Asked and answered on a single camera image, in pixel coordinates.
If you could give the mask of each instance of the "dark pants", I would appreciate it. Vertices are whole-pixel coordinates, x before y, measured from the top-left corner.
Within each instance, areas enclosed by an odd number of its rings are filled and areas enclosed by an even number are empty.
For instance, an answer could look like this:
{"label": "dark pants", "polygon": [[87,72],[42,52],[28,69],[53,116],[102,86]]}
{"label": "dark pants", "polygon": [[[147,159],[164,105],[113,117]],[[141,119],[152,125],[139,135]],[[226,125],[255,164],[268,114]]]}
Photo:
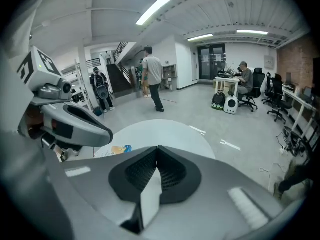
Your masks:
{"label": "dark pants", "polygon": [[[102,110],[106,110],[105,101],[104,101],[102,98],[100,98],[100,97],[98,97],[98,99],[99,99],[99,102],[100,102],[100,104],[101,104]],[[112,108],[112,107],[114,106],[114,105],[112,104],[112,101],[111,101],[111,98],[110,98],[110,94],[108,95],[108,98],[106,98],[106,101],[108,102],[110,108]]]}
{"label": "dark pants", "polygon": [[279,192],[288,191],[292,186],[297,185],[307,179],[314,178],[313,165],[308,162],[306,165],[298,165],[294,169],[294,174],[282,181],[279,185]]}
{"label": "dark pants", "polygon": [[149,88],[150,88],[151,98],[154,101],[155,107],[161,110],[164,108],[164,106],[162,105],[162,102],[159,96],[159,91],[158,91],[159,86],[160,86],[160,83],[155,85],[149,85]]}

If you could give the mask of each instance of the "door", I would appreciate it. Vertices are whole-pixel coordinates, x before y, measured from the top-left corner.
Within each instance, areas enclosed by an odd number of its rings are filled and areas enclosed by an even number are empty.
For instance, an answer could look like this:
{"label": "door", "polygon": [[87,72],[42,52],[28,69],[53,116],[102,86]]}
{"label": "door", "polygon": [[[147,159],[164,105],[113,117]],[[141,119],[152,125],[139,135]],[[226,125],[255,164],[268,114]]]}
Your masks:
{"label": "door", "polygon": [[207,44],[206,46],[198,47],[199,58],[199,78],[205,80],[214,80],[218,75],[218,71],[224,68],[223,61],[217,60],[217,55],[220,58],[221,54],[225,58],[225,44]]}

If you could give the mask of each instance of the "gray t-shirt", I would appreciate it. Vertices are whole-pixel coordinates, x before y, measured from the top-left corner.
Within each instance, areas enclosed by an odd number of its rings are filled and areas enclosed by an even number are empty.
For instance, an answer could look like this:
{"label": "gray t-shirt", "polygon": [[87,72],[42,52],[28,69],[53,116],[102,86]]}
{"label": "gray t-shirt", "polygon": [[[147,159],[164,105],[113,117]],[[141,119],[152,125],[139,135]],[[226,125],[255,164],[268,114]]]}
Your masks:
{"label": "gray t-shirt", "polygon": [[162,82],[163,67],[160,59],[153,55],[148,55],[142,61],[143,69],[147,69],[148,83],[150,86],[158,85]]}
{"label": "gray t-shirt", "polygon": [[247,70],[242,72],[241,77],[245,82],[241,83],[241,86],[248,89],[249,92],[254,88],[254,76],[252,75],[252,71],[248,68]]}

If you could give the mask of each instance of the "fluorescent light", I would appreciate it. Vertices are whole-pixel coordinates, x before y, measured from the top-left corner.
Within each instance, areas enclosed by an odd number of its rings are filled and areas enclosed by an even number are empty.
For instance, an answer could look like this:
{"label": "fluorescent light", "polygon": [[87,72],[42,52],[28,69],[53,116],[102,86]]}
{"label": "fluorescent light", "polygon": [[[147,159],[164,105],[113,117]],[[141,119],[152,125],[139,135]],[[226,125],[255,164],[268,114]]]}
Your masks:
{"label": "fluorescent light", "polygon": [[142,26],[145,22],[162,6],[168,3],[171,0],[157,0],[151,7],[141,16],[141,18],[137,21],[137,25]]}
{"label": "fluorescent light", "polygon": [[213,37],[213,34],[205,34],[205,35],[200,35],[197,37],[193,37],[193,38],[189,38],[188,41],[193,41],[193,40],[197,40],[197,39],[201,39],[201,38],[208,38],[208,37]]}
{"label": "fluorescent light", "polygon": [[240,29],[238,29],[236,32],[237,33],[259,34],[259,35],[267,35],[268,34],[268,32],[256,31],[256,30],[240,30]]}

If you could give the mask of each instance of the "camera lens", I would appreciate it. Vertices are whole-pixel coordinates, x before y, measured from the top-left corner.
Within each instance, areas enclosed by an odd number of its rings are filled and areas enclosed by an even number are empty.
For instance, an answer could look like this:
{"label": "camera lens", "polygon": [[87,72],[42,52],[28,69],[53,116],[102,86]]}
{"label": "camera lens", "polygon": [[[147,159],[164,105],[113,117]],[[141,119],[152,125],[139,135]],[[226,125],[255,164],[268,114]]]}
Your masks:
{"label": "camera lens", "polygon": [[64,86],[63,86],[63,92],[65,94],[69,93],[71,90],[71,85],[69,83],[66,83]]}

